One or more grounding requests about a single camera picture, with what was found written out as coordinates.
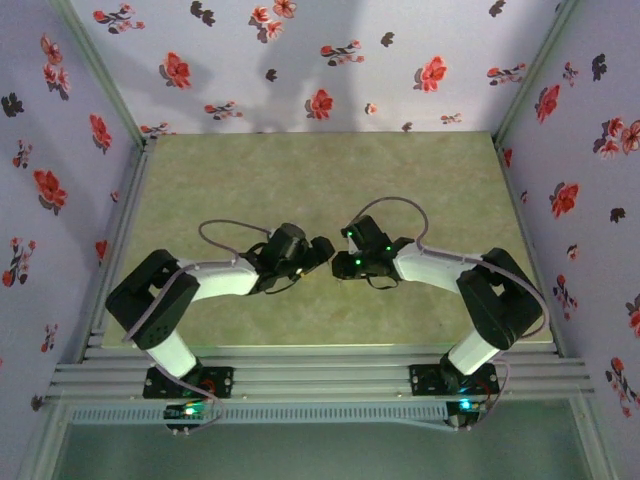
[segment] glass panel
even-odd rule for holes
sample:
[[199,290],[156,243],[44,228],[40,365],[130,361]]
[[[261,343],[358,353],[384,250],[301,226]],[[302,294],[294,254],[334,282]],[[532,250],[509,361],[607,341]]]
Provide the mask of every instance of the glass panel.
[[[463,253],[499,246],[532,278],[486,132],[167,136],[150,165],[121,278],[158,248],[196,261],[229,258],[198,236],[211,218],[267,228],[292,222],[344,250],[340,229],[371,200],[398,193],[427,211],[425,244]],[[392,239],[415,238],[423,227],[402,203],[370,213]],[[206,233],[240,251],[264,240],[224,225]],[[121,346],[122,329],[110,323],[105,345]],[[427,345],[453,344],[470,327],[459,295],[412,282],[380,292],[364,281],[338,282],[325,265],[279,295],[195,302],[178,330],[190,346]],[[537,338],[550,339],[549,332]]]
[[74,426],[57,478],[585,480],[565,401],[504,402],[471,432],[399,424]]

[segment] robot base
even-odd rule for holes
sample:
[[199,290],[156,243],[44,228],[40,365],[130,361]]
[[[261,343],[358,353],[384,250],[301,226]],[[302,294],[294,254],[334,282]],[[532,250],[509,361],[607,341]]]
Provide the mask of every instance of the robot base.
[[460,382],[457,391],[444,381],[445,375],[441,365],[410,365],[409,382],[414,396],[451,396],[451,395],[497,395],[500,392],[496,367],[485,363],[473,375]]

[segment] floral wallpaper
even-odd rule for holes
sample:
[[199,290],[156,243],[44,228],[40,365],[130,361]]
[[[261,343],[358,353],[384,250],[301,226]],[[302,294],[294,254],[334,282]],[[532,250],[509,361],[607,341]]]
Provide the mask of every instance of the floral wallpaper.
[[0,63],[10,66],[0,71],[3,479],[16,478],[55,365],[80,339],[87,287],[108,255],[108,224],[134,155],[47,2],[8,1],[11,15],[0,16]]
[[496,131],[563,0],[69,1],[162,135]]
[[587,361],[629,479],[640,478],[640,51],[628,41],[639,22],[633,0],[578,2],[500,145],[556,329]]

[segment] black mounting plate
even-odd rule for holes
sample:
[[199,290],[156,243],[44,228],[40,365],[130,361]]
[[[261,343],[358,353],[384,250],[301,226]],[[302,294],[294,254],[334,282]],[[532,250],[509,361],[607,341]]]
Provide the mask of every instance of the black mounting plate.
[[[233,388],[233,368],[202,367],[194,386],[209,391],[218,398],[230,398]],[[204,395],[176,385],[155,367],[147,370],[142,396],[149,399],[204,398]]]
[[[409,383],[411,393],[416,396],[451,396],[442,375],[442,367],[439,364],[410,365]],[[464,379],[460,390],[453,395],[487,395],[487,389],[491,395],[500,392],[496,367],[490,363],[482,365],[473,375]]]

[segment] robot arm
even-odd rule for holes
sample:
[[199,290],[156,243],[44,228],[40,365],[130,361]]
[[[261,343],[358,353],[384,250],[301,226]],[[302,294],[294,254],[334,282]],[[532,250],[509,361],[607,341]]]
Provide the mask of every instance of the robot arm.
[[[482,266],[506,270],[531,285],[502,249],[469,255],[470,262],[452,260],[421,250],[412,239],[392,242],[368,215],[344,228],[342,235],[349,250],[338,252],[332,261],[336,278],[365,279],[371,284],[371,278],[388,277],[396,284],[422,282],[462,296],[473,328],[441,359],[439,373],[448,393],[460,393],[470,376],[500,351],[508,350],[542,314],[541,305],[522,285]],[[502,287],[503,292],[499,294],[494,287]]]
[[[308,242],[299,227],[288,223],[233,262],[194,264],[156,250],[116,287],[106,307],[125,331],[135,331],[131,339],[159,366],[177,379],[198,384],[200,364],[176,331],[191,303],[221,295],[271,293],[280,278],[287,277],[293,285],[333,253],[328,239],[316,237]],[[152,286],[162,289],[157,297],[150,291]],[[149,314],[154,301],[157,304]]]

